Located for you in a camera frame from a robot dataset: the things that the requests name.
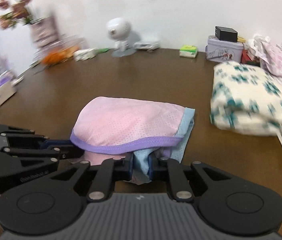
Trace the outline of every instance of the brown table surface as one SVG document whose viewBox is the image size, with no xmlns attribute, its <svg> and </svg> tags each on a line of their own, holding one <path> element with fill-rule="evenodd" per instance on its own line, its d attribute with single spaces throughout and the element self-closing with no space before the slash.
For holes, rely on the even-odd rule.
<svg viewBox="0 0 282 240">
<path fill-rule="evenodd" d="M 33 75 L 27 72 L 18 92 L 0 107 L 0 123 L 33 129 L 55 139 L 69 138 L 81 109 L 99 96 L 169 102 L 195 108 L 195 126 L 183 163 L 198 160 L 269 187 L 282 196 L 282 147 L 276 137 L 244 136 L 210 123 L 214 62 L 204 53 L 196 59 L 178 50 L 139 51 L 113 58 L 73 60 Z M 163 192 L 159 182 L 116 185 L 121 192 Z"/>
</svg>

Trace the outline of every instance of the light blue fabric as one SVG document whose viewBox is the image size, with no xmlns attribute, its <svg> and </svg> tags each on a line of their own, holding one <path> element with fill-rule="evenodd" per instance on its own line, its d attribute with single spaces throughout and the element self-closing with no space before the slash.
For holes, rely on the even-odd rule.
<svg viewBox="0 0 282 240">
<path fill-rule="evenodd" d="M 179 129 L 174 137 L 183 138 L 181 142 L 175 147 L 171 147 L 170 158 L 176 159 L 178 162 L 182 161 L 186 144 L 188 143 L 192 128 L 194 126 L 194 113 L 195 109 L 185 108 Z M 133 177 L 137 180 L 138 184 L 151 182 L 148 176 L 149 164 L 148 156 L 159 147 L 138 150 L 134 152 L 134 169 Z"/>
</svg>

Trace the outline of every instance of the folded blanket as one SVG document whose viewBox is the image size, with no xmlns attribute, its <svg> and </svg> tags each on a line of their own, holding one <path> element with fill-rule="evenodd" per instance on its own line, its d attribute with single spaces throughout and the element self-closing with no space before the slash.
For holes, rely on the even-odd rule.
<svg viewBox="0 0 282 240">
<path fill-rule="evenodd" d="M 211 122 L 242 134 L 277 135 L 282 144 L 282 85 L 259 67 L 214 67 Z"/>
<path fill-rule="evenodd" d="M 156 151 L 181 162 L 194 125 L 194 109 L 169 103 L 98 97 L 81 111 L 70 140 L 86 150 L 78 162 L 92 165 L 133 153 L 132 182 L 150 182 L 148 155 Z"/>
</svg>

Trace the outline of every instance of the purple trim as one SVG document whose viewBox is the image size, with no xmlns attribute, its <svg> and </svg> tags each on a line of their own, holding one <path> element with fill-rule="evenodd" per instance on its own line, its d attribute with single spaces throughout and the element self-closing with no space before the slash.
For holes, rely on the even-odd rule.
<svg viewBox="0 0 282 240">
<path fill-rule="evenodd" d="M 11 78 L 9 78 L 9 77 L 2 78 L 2 79 L 0 80 L 0 86 L 2 86 L 3 84 L 5 84 L 6 82 L 10 81 L 10 79 L 11 79 Z"/>
<path fill-rule="evenodd" d="M 110 145 L 110 146 L 94 146 L 82 141 L 72 131 L 70 140 L 77 147 L 94 153 L 103 154 L 122 154 L 127 152 L 134 152 L 137 150 L 148 149 L 152 147 L 173 147 L 176 146 L 183 138 L 182 137 L 168 137 L 168 136 L 153 136 L 135 140 L 133 142 Z"/>
<path fill-rule="evenodd" d="M 164 148 L 163 149 L 163 156 L 170 158 L 170 156 L 171 156 L 171 148 Z"/>
</svg>

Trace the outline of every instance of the black power adapter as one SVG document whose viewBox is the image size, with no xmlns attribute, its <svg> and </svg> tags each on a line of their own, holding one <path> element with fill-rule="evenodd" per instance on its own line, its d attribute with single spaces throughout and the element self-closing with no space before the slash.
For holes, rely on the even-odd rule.
<svg viewBox="0 0 282 240">
<path fill-rule="evenodd" d="M 216 26 L 216 37 L 221 41 L 238 41 L 238 32 L 231 28 Z"/>
</svg>

